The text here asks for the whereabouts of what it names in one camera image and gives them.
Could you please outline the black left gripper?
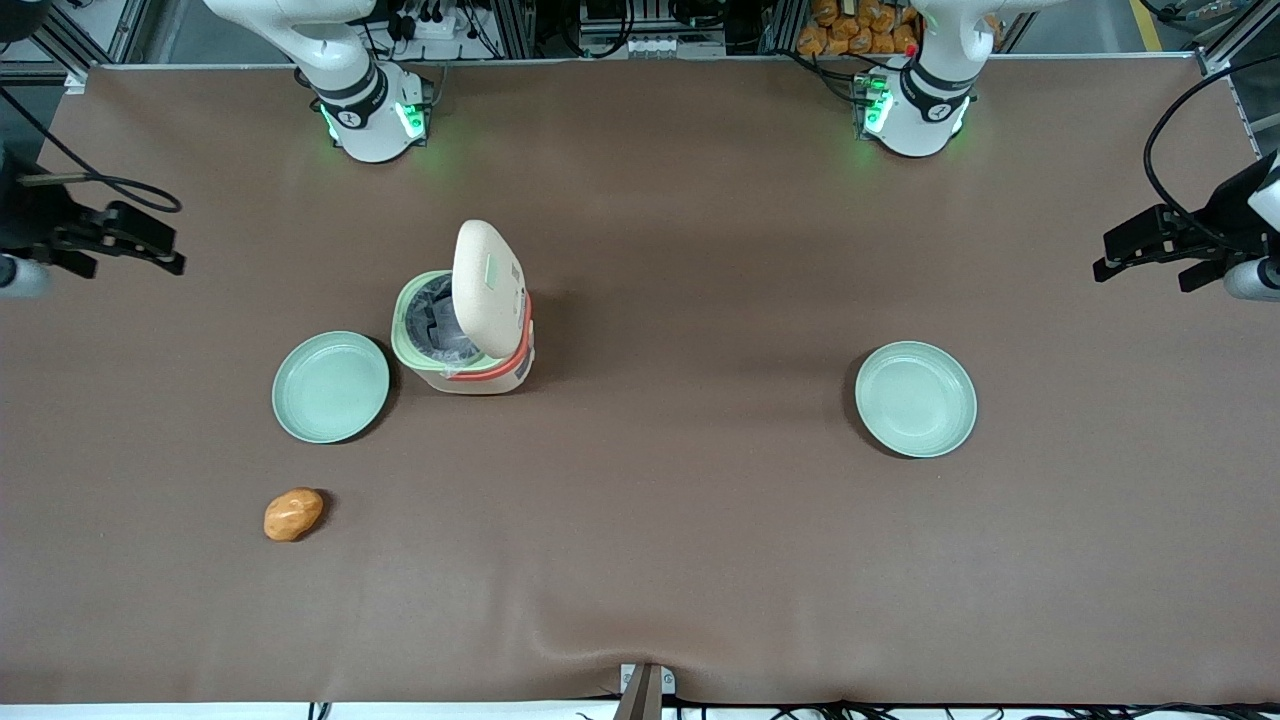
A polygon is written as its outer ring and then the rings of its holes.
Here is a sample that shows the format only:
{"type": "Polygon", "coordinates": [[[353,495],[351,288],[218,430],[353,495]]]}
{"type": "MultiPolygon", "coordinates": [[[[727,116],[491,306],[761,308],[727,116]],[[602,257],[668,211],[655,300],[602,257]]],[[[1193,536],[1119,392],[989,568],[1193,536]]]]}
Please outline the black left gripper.
{"type": "Polygon", "coordinates": [[[1279,160],[1274,150],[1224,181],[1198,218],[1220,238],[1222,250],[1203,250],[1201,233],[1166,205],[1155,205],[1103,234],[1103,258],[1092,265],[1102,283],[1146,264],[1196,260],[1178,274],[1179,290],[1194,292],[1221,281],[1226,266],[1277,260],[1279,160]]]}

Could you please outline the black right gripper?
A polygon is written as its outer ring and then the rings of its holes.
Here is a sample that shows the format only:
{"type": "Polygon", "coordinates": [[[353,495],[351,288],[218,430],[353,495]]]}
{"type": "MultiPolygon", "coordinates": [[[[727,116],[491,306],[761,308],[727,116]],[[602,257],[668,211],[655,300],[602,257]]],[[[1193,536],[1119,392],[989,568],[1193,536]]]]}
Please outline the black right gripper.
{"type": "Polygon", "coordinates": [[[104,231],[60,231],[81,218],[79,205],[60,186],[20,183],[38,174],[33,163],[3,146],[1,251],[18,259],[59,266],[83,279],[93,279],[95,255],[132,258],[172,275],[186,273],[187,258],[175,251],[177,232],[165,222],[123,201],[102,211],[104,231]]]}

